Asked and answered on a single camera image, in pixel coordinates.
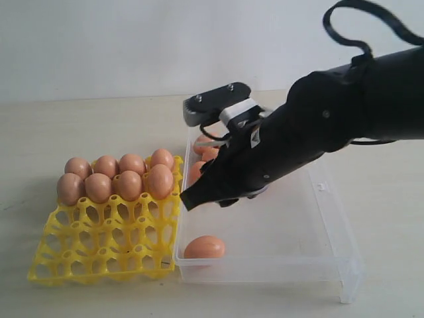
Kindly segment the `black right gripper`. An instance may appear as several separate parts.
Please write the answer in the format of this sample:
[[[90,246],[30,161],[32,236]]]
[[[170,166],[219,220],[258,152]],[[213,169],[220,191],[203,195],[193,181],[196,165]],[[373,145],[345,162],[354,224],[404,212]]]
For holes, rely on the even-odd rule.
[[[283,105],[232,136],[201,177],[180,194],[188,211],[206,203],[229,207],[325,152],[321,111]]]

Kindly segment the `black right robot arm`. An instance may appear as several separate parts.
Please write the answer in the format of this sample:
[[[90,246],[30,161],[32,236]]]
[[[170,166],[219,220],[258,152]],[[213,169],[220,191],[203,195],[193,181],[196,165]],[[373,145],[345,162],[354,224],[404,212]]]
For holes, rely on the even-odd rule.
[[[370,144],[423,138],[423,49],[312,72],[297,80],[286,102],[266,111],[236,82],[184,102],[191,127],[221,122],[216,159],[180,197],[187,209],[253,198],[270,183],[358,139]]]

